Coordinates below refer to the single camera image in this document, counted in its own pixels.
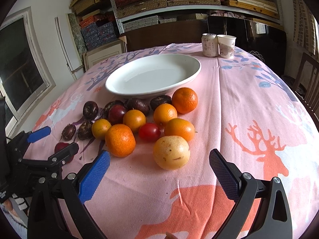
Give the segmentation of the dark water chestnut small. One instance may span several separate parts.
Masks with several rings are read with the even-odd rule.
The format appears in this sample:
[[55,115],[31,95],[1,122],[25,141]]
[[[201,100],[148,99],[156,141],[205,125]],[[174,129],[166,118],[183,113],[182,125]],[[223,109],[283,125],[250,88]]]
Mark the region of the dark water chestnut small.
[[76,126],[74,124],[68,124],[62,131],[62,139],[70,141],[76,133]]

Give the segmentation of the small yellow-orange fruit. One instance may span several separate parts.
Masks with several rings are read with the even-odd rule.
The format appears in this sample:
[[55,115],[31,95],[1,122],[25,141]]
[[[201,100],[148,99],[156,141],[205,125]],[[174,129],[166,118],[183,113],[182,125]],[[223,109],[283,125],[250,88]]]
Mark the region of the small yellow-orange fruit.
[[109,128],[111,127],[111,123],[106,119],[98,119],[96,120],[92,127],[91,131],[93,133],[93,136],[98,140],[104,140],[105,135]]

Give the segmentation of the large orange tangerine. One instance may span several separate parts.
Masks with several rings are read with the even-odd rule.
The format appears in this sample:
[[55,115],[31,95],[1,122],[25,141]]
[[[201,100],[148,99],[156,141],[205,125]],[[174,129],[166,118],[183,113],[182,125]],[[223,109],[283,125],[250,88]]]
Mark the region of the large orange tangerine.
[[189,113],[196,109],[198,105],[198,96],[191,88],[179,88],[172,96],[172,105],[180,114]]
[[124,158],[134,151],[136,140],[133,132],[127,125],[115,124],[106,132],[105,144],[112,155]]

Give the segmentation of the large yellow round fruit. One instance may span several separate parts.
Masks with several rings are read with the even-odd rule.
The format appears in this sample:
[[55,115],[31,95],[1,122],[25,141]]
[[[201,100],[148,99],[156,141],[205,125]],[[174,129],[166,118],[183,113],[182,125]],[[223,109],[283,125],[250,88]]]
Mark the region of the large yellow round fruit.
[[155,162],[164,170],[177,170],[190,159],[190,147],[181,136],[163,136],[153,147]]

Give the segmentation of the small orange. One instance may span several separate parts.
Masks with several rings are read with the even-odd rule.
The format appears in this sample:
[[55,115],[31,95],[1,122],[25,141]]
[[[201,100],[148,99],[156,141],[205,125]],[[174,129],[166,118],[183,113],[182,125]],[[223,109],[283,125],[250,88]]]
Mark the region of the small orange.
[[133,133],[146,123],[146,116],[139,110],[129,110],[123,117],[123,124],[128,126]]
[[181,136],[186,141],[191,141],[195,135],[195,127],[187,120],[174,118],[167,122],[164,134],[165,136]]
[[177,117],[177,110],[173,105],[167,103],[159,105],[153,114],[154,122],[161,127],[165,127],[170,120]]

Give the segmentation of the dark red plum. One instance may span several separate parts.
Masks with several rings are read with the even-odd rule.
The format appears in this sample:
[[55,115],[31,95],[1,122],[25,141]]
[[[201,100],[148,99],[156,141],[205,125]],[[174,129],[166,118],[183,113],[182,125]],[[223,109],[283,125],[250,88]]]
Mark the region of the dark red plum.
[[112,125],[123,123],[124,115],[127,112],[127,108],[123,105],[114,105],[108,113],[108,120]]

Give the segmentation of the red cherry tomato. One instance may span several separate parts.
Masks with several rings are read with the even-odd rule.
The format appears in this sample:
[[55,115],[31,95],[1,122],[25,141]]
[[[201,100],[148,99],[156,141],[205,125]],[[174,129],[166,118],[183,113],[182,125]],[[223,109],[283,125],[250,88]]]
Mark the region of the red cherry tomato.
[[161,136],[160,128],[154,123],[145,123],[139,128],[138,136],[147,142],[155,142]]

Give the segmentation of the white framed window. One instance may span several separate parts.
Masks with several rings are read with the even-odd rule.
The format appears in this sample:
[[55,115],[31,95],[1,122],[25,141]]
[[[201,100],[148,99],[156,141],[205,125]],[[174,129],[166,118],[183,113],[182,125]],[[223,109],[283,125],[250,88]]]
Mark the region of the white framed window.
[[31,7],[7,16],[1,25],[1,97],[5,132],[11,134],[55,87],[38,43]]

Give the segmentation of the pink deer print tablecloth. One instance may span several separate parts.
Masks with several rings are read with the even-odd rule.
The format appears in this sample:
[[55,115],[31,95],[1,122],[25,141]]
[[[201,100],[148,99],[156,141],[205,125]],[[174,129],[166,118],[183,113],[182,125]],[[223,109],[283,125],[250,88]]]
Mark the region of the pink deer print tablecloth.
[[30,145],[27,159],[46,160],[63,128],[78,123],[85,102],[104,106],[114,99],[104,88],[117,68],[149,55],[177,52],[197,58],[201,71],[190,83],[197,107],[180,114],[173,127],[150,139],[124,141],[119,126],[108,141],[81,140],[79,152],[63,168],[77,172],[102,149],[110,167],[86,207],[108,238],[211,238],[234,202],[228,200],[209,165],[209,153],[224,158],[256,179],[279,177],[286,192],[292,235],[298,238],[318,212],[318,130],[297,96],[262,61],[235,49],[232,59],[208,58],[198,44],[145,49],[94,66],[40,117],[35,129],[51,134]]

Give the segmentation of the framed picture leaning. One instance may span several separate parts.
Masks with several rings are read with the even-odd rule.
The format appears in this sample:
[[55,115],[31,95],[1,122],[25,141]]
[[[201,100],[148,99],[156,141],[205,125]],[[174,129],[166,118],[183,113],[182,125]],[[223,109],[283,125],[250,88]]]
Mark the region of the framed picture leaning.
[[127,38],[122,36],[119,39],[104,44],[91,51],[87,51],[83,54],[85,71],[93,67],[97,63],[106,60],[110,57],[120,55],[127,52]]

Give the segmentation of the dark wooden chair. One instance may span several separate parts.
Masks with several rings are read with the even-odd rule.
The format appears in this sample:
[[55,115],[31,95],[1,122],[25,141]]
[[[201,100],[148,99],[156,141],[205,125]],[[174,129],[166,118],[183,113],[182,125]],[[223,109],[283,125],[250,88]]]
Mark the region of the dark wooden chair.
[[[310,78],[305,95],[300,96],[297,92],[297,88],[301,83],[302,74],[307,63],[311,66]],[[312,119],[314,121],[318,121],[318,115],[316,114],[316,111],[318,110],[318,61],[307,53],[302,54],[297,77],[292,86],[292,91],[301,101]]]

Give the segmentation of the white oval plate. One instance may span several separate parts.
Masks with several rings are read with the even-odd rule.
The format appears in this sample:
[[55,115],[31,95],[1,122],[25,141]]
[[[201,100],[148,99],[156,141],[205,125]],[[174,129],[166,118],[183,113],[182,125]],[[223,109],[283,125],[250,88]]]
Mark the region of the white oval plate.
[[146,56],[115,70],[106,80],[108,92],[122,98],[149,98],[193,81],[202,65],[192,56],[168,53]]

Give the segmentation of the white paper cup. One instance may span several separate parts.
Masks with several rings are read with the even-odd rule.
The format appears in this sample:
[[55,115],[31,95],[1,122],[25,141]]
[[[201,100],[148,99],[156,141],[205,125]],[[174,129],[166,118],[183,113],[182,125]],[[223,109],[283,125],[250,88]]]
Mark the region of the white paper cup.
[[217,35],[220,56],[226,59],[234,58],[236,37],[231,35]]

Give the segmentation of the pink beverage can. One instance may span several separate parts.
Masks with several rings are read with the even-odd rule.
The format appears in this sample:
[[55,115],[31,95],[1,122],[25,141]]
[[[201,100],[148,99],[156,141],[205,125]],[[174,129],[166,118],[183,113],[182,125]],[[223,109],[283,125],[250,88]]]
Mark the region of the pink beverage can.
[[206,57],[217,57],[219,55],[219,44],[216,34],[204,33],[202,35],[202,52]]

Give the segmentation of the dark wooden cabinet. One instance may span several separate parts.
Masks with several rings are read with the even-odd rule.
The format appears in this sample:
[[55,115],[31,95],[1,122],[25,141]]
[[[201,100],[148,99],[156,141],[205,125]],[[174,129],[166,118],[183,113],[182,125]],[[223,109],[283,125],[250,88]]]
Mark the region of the dark wooden cabinet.
[[122,34],[127,39],[127,50],[136,51],[172,43],[200,43],[207,33],[206,20],[177,21],[151,25]]

